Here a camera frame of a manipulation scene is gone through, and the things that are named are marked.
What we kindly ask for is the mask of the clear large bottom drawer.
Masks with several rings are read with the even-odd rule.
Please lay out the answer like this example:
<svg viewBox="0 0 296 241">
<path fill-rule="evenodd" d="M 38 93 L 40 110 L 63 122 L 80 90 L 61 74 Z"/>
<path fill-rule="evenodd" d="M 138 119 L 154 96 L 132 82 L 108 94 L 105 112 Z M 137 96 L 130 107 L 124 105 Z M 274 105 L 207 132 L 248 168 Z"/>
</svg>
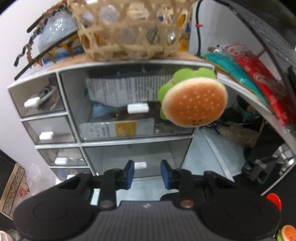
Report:
<svg viewBox="0 0 296 241">
<path fill-rule="evenodd" d="M 192 139 L 146 144 L 128 144 L 105 147 L 86 147 L 85 152 L 96 173 L 110 169 L 123 169 L 129 160 L 134 161 L 134 178 L 159 176 L 160 162 L 181 168 Z"/>
</svg>

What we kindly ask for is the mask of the burger plush toy keychain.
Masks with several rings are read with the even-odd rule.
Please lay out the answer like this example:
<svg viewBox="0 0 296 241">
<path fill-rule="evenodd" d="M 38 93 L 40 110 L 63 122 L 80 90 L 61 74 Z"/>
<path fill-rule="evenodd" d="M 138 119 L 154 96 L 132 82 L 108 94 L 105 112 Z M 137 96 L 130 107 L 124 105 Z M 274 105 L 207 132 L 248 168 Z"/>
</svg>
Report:
<svg viewBox="0 0 296 241">
<path fill-rule="evenodd" d="M 158 90 L 160 117 L 182 128 L 205 126 L 224 112 L 228 93 L 216 73 L 206 67 L 182 68 Z"/>
</svg>

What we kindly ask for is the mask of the white grey drawer organizer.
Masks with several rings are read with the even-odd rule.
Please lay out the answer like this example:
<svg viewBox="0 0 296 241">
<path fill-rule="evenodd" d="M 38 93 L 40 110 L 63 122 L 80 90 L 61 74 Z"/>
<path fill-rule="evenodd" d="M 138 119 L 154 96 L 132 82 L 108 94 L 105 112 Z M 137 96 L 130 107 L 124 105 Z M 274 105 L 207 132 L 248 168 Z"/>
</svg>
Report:
<svg viewBox="0 0 296 241">
<path fill-rule="evenodd" d="M 99 175 L 86 147 L 183 140 L 193 128 L 160 117 L 159 88 L 198 60 L 115 61 L 38 68 L 8 87 L 21 122 L 55 175 Z"/>
</svg>

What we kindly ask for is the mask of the crumpled clear plastic bag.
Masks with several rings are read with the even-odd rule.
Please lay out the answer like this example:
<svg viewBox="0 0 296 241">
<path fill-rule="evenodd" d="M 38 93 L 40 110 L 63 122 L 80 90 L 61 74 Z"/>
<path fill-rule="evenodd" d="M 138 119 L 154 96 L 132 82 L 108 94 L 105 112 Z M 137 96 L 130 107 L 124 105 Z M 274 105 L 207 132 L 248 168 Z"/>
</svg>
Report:
<svg viewBox="0 0 296 241">
<path fill-rule="evenodd" d="M 26 175 L 30 196 L 45 191 L 56 184 L 57 177 L 48 166 L 31 164 L 26 169 Z"/>
</svg>

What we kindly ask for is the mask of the patterned paper card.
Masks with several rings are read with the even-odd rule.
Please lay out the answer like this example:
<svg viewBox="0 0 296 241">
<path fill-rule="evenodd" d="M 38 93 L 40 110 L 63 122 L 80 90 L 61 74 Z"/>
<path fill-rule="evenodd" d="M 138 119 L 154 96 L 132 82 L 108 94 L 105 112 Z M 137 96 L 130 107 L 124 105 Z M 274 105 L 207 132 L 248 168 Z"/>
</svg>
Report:
<svg viewBox="0 0 296 241">
<path fill-rule="evenodd" d="M 17 163 L 1 197 L 1 214 L 12 220 L 16 206 L 21 202 L 22 197 L 29 192 L 25 168 Z"/>
</svg>

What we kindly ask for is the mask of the teal snack packet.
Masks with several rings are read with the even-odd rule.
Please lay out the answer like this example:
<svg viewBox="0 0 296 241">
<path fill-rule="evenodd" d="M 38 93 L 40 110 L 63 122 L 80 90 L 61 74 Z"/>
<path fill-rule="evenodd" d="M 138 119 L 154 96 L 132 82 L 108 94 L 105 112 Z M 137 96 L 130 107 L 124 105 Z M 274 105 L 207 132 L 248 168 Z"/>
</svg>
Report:
<svg viewBox="0 0 296 241">
<path fill-rule="evenodd" d="M 209 52 L 206 53 L 203 58 L 215 64 L 217 68 L 220 68 L 231 75 L 237 82 L 259 97 L 261 101 L 269 105 L 261 90 L 257 87 L 247 72 L 234 60 L 234 58 L 224 52 Z"/>
</svg>

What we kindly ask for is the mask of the red snack packet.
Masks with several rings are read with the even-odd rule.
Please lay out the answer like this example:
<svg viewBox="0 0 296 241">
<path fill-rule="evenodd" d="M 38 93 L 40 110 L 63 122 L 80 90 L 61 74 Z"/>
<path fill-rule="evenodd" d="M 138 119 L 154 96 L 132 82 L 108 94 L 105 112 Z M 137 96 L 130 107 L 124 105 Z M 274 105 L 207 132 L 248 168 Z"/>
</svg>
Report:
<svg viewBox="0 0 296 241">
<path fill-rule="evenodd" d="M 282 126 L 295 125 L 295 110 L 284 84 L 278 82 L 259 58 L 241 43 L 224 50 L 248 73 L 271 105 Z"/>
</svg>

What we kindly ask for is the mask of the woven bamboo basket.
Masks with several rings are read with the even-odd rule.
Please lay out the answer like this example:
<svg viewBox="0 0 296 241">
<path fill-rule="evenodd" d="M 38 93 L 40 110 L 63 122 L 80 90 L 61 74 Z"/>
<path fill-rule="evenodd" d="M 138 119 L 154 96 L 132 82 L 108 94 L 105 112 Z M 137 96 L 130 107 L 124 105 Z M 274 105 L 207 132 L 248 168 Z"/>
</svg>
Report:
<svg viewBox="0 0 296 241">
<path fill-rule="evenodd" d="M 68 1 L 85 53 L 95 61 L 174 56 L 194 1 Z"/>
</svg>

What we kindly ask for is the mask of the black hair clip bundle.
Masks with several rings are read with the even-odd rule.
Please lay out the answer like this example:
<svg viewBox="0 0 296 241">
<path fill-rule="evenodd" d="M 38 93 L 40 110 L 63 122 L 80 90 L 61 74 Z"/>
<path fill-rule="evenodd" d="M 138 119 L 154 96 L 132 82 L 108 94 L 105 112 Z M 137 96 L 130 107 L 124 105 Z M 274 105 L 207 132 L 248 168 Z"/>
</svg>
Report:
<svg viewBox="0 0 296 241">
<path fill-rule="evenodd" d="M 43 66 L 50 61 L 56 63 L 84 53 L 67 1 L 59 1 L 43 12 L 27 28 L 27 33 L 31 33 L 29 42 L 16 57 L 14 66 L 18 66 L 22 56 L 26 56 L 28 63 L 14 80 L 18 80 L 32 66 Z"/>
</svg>

